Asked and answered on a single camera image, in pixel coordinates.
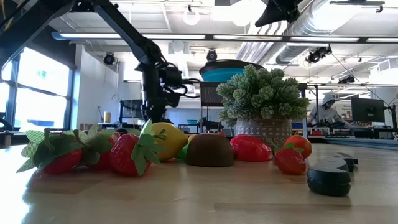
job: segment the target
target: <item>window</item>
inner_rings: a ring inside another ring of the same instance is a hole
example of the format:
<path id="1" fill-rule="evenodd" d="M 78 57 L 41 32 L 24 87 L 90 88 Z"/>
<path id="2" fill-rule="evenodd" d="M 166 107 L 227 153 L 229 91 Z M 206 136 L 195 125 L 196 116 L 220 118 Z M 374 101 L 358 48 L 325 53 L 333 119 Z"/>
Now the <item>window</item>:
<path id="1" fill-rule="evenodd" d="M 0 83 L 0 112 L 7 110 L 7 121 L 19 131 L 68 129 L 70 69 L 28 48 L 13 62 L 4 67 Z"/>

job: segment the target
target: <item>person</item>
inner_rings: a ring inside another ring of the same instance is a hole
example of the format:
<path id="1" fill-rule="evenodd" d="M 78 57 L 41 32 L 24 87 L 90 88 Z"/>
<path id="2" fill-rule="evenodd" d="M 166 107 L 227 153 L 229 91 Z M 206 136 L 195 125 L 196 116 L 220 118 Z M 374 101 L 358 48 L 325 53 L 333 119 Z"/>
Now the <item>person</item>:
<path id="1" fill-rule="evenodd" d="M 317 114 L 317 107 L 314 106 L 311 110 L 310 115 L 308 116 L 307 123 L 312 124 L 319 121 L 327 120 L 330 124 L 336 121 L 343 122 L 344 128 L 351 129 L 353 126 L 345 121 L 338 113 L 337 110 L 332 108 L 333 104 L 336 102 L 335 98 L 330 94 L 326 93 L 325 97 L 323 98 L 322 104 L 318 107 Z"/>

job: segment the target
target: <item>tomato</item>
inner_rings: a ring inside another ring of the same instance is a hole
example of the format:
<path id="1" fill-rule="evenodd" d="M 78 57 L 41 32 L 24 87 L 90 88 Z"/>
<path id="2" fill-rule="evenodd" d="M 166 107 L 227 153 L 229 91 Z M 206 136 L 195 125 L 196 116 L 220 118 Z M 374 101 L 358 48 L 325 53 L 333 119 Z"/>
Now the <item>tomato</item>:
<path id="1" fill-rule="evenodd" d="M 287 143 L 293 143 L 295 147 L 303 149 L 303 152 L 301 152 L 301 155 L 303 155 L 304 159 L 307 158 L 308 156 L 311 155 L 312 153 L 312 145 L 308 139 L 306 139 L 303 136 L 299 135 L 293 135 L 290 138 L 288 138 L 284 144 L 283 147 Z"/>
<path id="2" fill-rule="evenodd" d="M 240 134 L 230 141 L 236 159 L 247 162 L 262 162 L 272 159 L 272 149 L 259 138 Z"/>

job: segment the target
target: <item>red strawberry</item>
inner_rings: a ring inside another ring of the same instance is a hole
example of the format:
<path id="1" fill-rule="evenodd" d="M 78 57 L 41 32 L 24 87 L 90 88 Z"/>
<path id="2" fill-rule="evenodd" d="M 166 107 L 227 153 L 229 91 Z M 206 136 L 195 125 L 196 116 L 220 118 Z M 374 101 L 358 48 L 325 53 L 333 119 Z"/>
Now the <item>red strawberry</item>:
<path id="1" fill-rule="evenodd" d="M 44 168 L 43 172 L 46 174 L 62 174 L 68 172 L 80 162 L 81 155 L 81 149 L 76 149 L 64 156 L 55 158 Z"/>
<path id="2" fill-rule="evenodd" d="M 275 163 L 285 174 L 302 175 L 305 172 L 304 157 L 295 149 L 281 149 L 275 153 Z"/>
<path id="3" fill-rule="evenodd" d="M 136 165 L 131 159 L 134 146 L 138 143 L 139 137 L 135 134 L 123 134 L 113 146 L 110 154 L 111 165 L 119 174 L 138 176 Z M 150 167 L 151 162 L 147 161 L 145 171 Z"/>
<path id="4" fill-rule="evenodd" d="M 114 138 L 109 138 L 108 141 L 112 143 L 113 146 L 116 144 L 116 140 Z M 97 164 L 94 165 L 86 164 L 86 166 L 90 169 L 97 171 L 109 170 L 110 168 L 112 168 L 111 161 L 109 159 L 110 155 L 111 151 L 102 153 Z"/>

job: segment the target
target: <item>orange tomato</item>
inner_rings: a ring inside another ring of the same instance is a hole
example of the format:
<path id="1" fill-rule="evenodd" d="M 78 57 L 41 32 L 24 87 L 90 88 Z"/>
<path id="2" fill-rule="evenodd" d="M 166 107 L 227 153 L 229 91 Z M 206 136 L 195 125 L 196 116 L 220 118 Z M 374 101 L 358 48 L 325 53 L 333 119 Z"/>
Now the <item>orange tomato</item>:
<path id="1" fill-rule="evenodd" d="M 287 143 L 293 143 L 295 147 L 304 149 L 301 155 L 305 158 L 311 155 L 312 153 L 312 145 L 308 139 L 303 136 L 293 135 L 288 138 L 284 144 L 284 147 Z"/>

